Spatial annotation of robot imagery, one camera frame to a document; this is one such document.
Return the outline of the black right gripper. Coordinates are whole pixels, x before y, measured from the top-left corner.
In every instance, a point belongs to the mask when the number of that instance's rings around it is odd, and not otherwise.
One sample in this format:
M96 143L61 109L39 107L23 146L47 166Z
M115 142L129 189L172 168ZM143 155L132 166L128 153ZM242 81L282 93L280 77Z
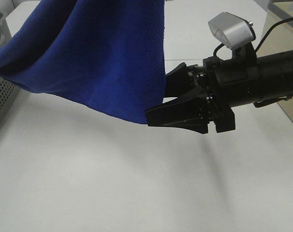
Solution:
M196 85L206 95L193 91ZM146 110L147 124L151 127L208 133L210 119L217 133L233 131L232 108L258 100L257 64L217 57L204 59L202 66L187 66L182 62L166 74L164 97L176 99Z

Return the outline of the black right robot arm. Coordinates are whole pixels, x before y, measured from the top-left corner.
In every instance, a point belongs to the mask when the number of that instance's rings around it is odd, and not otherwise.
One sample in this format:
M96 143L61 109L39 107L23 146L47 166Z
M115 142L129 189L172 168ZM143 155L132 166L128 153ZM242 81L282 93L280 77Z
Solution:
M179 64L166 75L168 102L146 110L147 124L208 132L233 131L233 108L246 104L264 107L293 98L293 50L257 57L251 44L222 60L212 56L202 65Z

